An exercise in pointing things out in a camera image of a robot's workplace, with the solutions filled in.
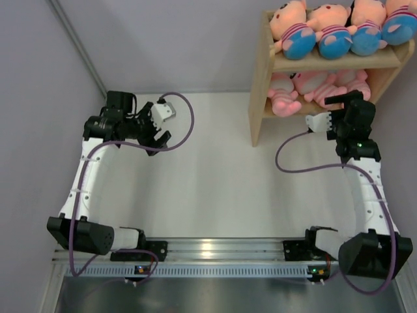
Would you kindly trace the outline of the pink striped plush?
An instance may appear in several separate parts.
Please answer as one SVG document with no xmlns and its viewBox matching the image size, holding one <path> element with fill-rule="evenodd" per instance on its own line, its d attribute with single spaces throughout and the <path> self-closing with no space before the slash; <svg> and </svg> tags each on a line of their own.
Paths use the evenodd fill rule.
<svg viewBox="0 0 417 313">
<path fill-rule="evenodd" d="M 367 72 L 364 69 L 341 69 L 336 72 L 335 85 L 346 87 L 348 92 L 358 90 L 363 94 L 364 100 L 369 100 L 371 89 L 366 80 Z"/>
<path fill-rule="evenodd" d="M 336 74 L 326 70 L 294 72 L 290 75 L 295 90 L 306 102 L 316 102 L 326 108 L 325 98 L 343 95 L 347 92 L 344 86 L 335 85 Z"/>
<path fill-rule="evenodd" d="M 297 100 L 298 92 L 290 77 L 275 72 L 271 76 L 267 97 L 271 101 L 272 112 L 278 117 L 288 117 L 300 111 L 302 104 Z"/>
</svg>

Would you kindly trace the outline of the boy doll shelved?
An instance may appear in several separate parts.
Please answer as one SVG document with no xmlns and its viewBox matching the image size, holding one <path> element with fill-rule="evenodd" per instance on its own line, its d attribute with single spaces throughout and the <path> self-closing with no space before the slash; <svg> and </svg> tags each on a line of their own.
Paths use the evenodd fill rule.
<svg viewBox="0 0 417 313">
<path fill-rule="evenodd" d="M 305 1 L 288 1 L 269 21 L 276 53 L 282 52 L 290 60 L 300 60 L 316 44 L 316 32 L 307 21 Z"/>
<path fill-rule="evenodd" d="M 357 26 L 346 26 L 351 7 L 324 4 L 308 14 L 308 22 L 315 31 L 319 53 L 325 59 L 339 59 L 347 54 Z"/>
</svg>

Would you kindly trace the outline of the boy doll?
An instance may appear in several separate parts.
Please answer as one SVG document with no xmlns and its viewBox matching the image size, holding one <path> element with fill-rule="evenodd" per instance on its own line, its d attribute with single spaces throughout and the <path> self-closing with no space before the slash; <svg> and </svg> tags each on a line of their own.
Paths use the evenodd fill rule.
<svg viewBox="0 0 417 313">
<path fill-rule="evenodd" d="M 416 33 L 416 1 L 387 0 L 382 39 L 390 46 L 406 43 Z"/>
</svg>

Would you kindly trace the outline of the boy doll back corner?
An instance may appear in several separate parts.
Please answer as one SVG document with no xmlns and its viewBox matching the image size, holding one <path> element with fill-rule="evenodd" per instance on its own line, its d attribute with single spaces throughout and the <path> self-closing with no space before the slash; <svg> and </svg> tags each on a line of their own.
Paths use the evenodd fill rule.
<svg viewBox="0 0 417 313">
<path fill-rule="evenodd" d="M 350 25 L 357 26 L 352 35 L 351 51 L 359 56 L 369 56 L 384 49 L 382 25 L 387 17 L 384 3 L 375 0 L 355 0 L 351 4 Z"/>
</svg>

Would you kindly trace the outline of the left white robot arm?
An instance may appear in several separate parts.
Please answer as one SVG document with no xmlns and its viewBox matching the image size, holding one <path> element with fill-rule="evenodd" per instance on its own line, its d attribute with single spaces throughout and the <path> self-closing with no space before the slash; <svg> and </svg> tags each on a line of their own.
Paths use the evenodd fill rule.
<svg viewBox="0 0 417 313">
<path fill-rule="evenodd" d="M 170 132 L 162 124 L 176 115 L 172 105 L 160 99 L 137 109 L 132 93 L 110 91 L 106 105 L 83 127 L 79 166 L 69 196 L 57 217 L 50 217 L 47 229 L 66 250 L 106 255 L 124 249 L 132 260 L 147 253 L 144 231 L 107 226 L 99 222 L 102 190 L 111 162 L 125 140 L 149 147 L 148 155 L 165 148 Z"/>
</svg>

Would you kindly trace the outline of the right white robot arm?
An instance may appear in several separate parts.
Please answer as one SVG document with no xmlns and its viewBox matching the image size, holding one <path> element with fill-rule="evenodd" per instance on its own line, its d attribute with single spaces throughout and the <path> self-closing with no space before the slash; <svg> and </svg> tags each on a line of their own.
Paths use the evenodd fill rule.
<svg viewBox="0 0 417 313">
<path fill-rule="evenodd" d="M 342 235 L 330 228 L 318 228 L 304 242 L 304 251 L 318 259 L 328 253 L 339 262 L 345 275 L 394 278 L 413 250 L 412 241 L 402 237 L 392 222 L 381 181 L 381 154 L 370 139 L 375 105 L 354 90 L 328 97 L 326 104 L 342 103 L 343 108 L 309 115 L 310 132 L 325 132 L 336 141 L 336 154 L 349 182 L 356 230 Z"/>
</svg>

